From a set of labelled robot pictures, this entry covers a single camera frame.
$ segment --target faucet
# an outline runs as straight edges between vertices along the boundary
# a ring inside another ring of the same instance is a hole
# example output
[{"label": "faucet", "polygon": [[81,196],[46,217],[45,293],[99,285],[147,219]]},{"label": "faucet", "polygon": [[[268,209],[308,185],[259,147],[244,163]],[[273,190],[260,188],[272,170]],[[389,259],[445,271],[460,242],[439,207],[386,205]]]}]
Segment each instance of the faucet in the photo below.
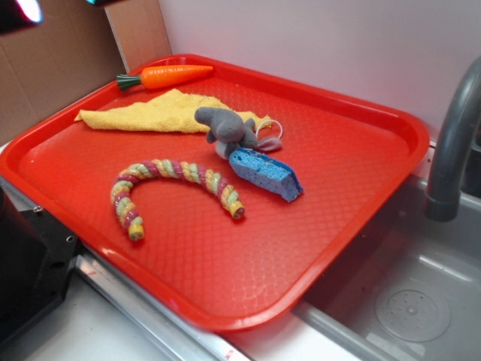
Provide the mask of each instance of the faucet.
[{"label": "faucet", "polygon": [[425,194],[426,217],[458,214],[461,191],[481,197],[481,57],[461,79],[441,127]]}]

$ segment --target sink basin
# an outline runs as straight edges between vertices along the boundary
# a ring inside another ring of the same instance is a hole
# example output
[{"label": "sink basin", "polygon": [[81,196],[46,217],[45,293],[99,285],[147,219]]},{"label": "sink basin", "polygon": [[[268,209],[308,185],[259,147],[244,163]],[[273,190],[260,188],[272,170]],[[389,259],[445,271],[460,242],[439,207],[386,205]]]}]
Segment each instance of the sink basin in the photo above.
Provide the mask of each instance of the sink basin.
[{"label": "sink basin", "polygon": [[424,189],[411,176],[304,301],[376,359],[479,360],[481,202],[463,195],[457,218],[436,223]]}]

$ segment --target tray rim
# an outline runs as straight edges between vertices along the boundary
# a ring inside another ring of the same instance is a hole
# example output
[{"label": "tray rim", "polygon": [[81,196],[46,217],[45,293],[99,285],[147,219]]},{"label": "tray rim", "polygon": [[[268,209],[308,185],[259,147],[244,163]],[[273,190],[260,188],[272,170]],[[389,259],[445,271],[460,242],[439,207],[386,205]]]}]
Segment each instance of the tray rim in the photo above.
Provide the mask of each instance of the tray rim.
[{"label": "tray rim", "polygon": [[[396,127],[392,128],[392,124],[386,124],[383,128],[394,132],[401,138],[403,138],[404,135],[403,139],[407,142],[410,150],[409,157],[403,163],[403,165],[394,172],[392,178],[377,191],[375,197],[370,199],[365,205],[362,206],[362,210],[366,208],[369,208],[371,210],[378,210],[379,208],[381,208],[383,203],[387,201],[390,195],[393,194],[393,192],[404,182],[404,180],[409,176],[411,171],[422,160],[429,148],[429,136],[427,129],[418,118],[414,117],[411,114],[399,111],[394,108],[389,108],[383,105],[367,102],[362,99],[357,99],[351,96],[335,93],[326,89],[316,88],[314,86],[294,82],[292,80],[283,79],[273,75],[261,73],[259,71],[242,68],[237,65],[220,62],[203,56],[197,56],[192,54],[178,54],[173,56],[166,56],[142,65],[141,67],[131,72],[131,74],[139,74],[141,69],[146,66],[169,63],[178,64],[180,62],[189,62],[199,65],[215,64],[218,65],[219,68],[234,70],[241,73],[242,76],[245,77],[244,79],[246,79],[246,81],[249,81],[250,79],[259,79],[260,82],[268,83],[267,87],[271,89],[279,86],[288,87],[289,89],[295,89],[295,91],[298,92],[298,98],[305,97],[306,94],[311,94],[311,97],[308,96],[307,98],[303,98],[303,100],[307,103],[312,102],[313,100],[321,96],[326,103],[335,102],[335,105],[339,107],[338,110],[341,112],[343,110],[343,107],[354,106],[360,108],[362,111],[367,112],[367,114],[372,115],[378,113],[382,117],[389,115],[389,117],[392,117],[392,119],[401,120],[403,122],[402,127],[397,124]],[[26,151],[31,150],[33,147],[36,147],[46,139],[57,134],[60,128],[65,129],[70,126],[73,123],[71,120],[85,105],[95,107],[96,105],[100,105],[96,99],[99,99],[102,96],[108,96],[110,100],[106,100],[105,98],[102,99],[101,103],[104,104],[106,102],[114,100],[117,96],[121,94],[122,92],[120,92],[120,90],[116,86],[116,82],[112,81],[106,86],[103,86],[102,88],[79,99],[78,101],[74,102],[73,104],[69,105],[68,107],[64,108],[53,116],[48,117],[46,120],[42,121],[38,125],[32,127],[31,129],[16,137],[3,150],[2,154],[0,154],[0,173],[2,174],[2,176],[5,177],[7,181],[12,183],[20,192],[31,198],[34,202],[37,202],[48,210],[51,210],[52,208],[56,209],[56,206],[52,199],[49,199],[45,194],[37,190],[33,184],[29,183],[27,180],[23,179],[19,174],[15,172],[16,163],[19,159],[21,159],[21,155],[24,155]],[[34,134],[42,134],[43,137],[41,137],[41,139],[40,137],[32,137]],[[410,134],[411,136],[415,136],[411,137],[410,139],[406,139],[408,134]],[[354,236],[358,232],[358,230],[362,228],[363,225],[365,225],[372,217],[371,212],[369,212],[369,214],[370,215],[361,215],[357,217],[355,219],[355,222],[349,222],[347,226],[341,231],[341,233],[336,236],[336,238],[345,237],[346,235]],[[67,220],[66,223],[70,227],[75,227],[76,229],[78,229],[80,226],[80,224],[76,224],[75,220],[72,220],[71,216],[65,213],[62,209],[57,208],[55,210],[55,215],[62,221]],[[82,235],[86,233],[87,232],[85,230],[80,231],[80,238],[82,238]],[[159,285],[159,280],[153,277],[153,275],[148,272],[148,277],[146,277],[145,271],[143,271],[138,265],[132,264],[132,262],[130,262],[128,259],[125,259],[118,253],[115,253],[114,255],[110,253],[108,257],[106,257],[106,254],[100,253],[100,256],[104,259],[107,259],[107,261],[115,267],[120,268],[122,270],[121,272],[125,273],[131,279],[136,280],[141,276],[143,281],[139,282],[139,284],[143,288],[145,288],[147,292],[152,293],[156,298],[159,297],[159,293],[161,293],[162,291],[177,295],[178,297],[175,299],[175,305],[168,305],[169,307],[173,308],[174,311],[181,313],[181,315],[187,318],[189,321],[197,324],[198,326],[214,331],[231,331],[258,326],[259,324],[262,324],[287,312],[302,297],[305,290],[307,289],[307,285],[312,284],[319,277],[322,270],[326,269],[328,265],[333,262],[335,257],[328,257],[328,255],[333,253],[340,253],[350,242],[349,240],[343,242],[342,247],[340,248],[339,243],[334,242],[334,239],[335,238],[333,238],[333,241],[330,243],[329,246],[327,246],[327,248],[322,252],[322,254],[316,258],[316,261],[313,263],[313,265],[310,266],[299,277],[298,281],[294,284],[294,286],[289,288],[288,292],[283,294],[273,305],[269,306],[265,310],[257,311],[256,313],[248,315],[247,317],[244,317],[242,319],[239,319],[238,317],[218,317],[208,312],[205,312],[204,310],[196,308],[193,302],[190,302],[188,299],[185,298],[184,295],[180,294],[173,287],[170,287],[167,284]],[[323,266],[322,269],[316,267],[315,263],[319,263],[321,260],[324,262],[327,258],[331,259],[328,261],[326,266]],[[129,264],[128,272],[125,271],[126,264]],[[156,288],[156,292],[154,293],[151,291],[152,285],[155,285]]]}]

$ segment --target stuffed mouse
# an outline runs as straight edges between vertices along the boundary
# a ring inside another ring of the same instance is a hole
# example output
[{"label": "stuffed mouse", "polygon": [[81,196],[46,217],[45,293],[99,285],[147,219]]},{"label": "stuffed mouse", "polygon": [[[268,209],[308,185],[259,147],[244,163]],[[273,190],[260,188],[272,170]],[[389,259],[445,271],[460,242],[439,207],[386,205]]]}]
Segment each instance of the stuffed mouse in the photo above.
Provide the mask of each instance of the stuffed mouse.
[{"label": "stuffed mouse", "polygon": [[260,150],[263,152],[281,147],[279,138],[266,138],[258,141],[254,128],[256,123],[249,119],[245,123],[242,118],[227,109],[201,107],[194,115],[195,120],[210,127],[207,143],[217,141],[216,152],[223,159],[228,159],[239,147]]}]

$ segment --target red tray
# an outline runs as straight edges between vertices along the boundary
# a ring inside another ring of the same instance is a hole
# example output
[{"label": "red tray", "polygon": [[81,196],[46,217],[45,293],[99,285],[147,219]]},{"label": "red tray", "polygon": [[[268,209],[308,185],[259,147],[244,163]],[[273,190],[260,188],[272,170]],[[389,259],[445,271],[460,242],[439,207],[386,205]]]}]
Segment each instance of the red tray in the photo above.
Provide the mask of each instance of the red tray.
[{"label": "red tray", "polygon": [[[216,331],[259,325],[289,310],[348,245],[425,155],[428,133],[401,111],[200,56],[146,66],[166,64],[212,65],[211,77],[176,88],[279,120],[283,149],[270,156],[295,170],[304,194],[287,203],[240,179],[205,134],[74,123],[80,109],[146,102],[170,89],[121,93],[114,82],[12,141],[0,172],[187,320]],[[219,171],[240,193],[245,218],[233,220],[197,184],[152,180],[132,191],[146,238],[130,241],[110,205],[113,180],[132,163],[165,158]]]}]

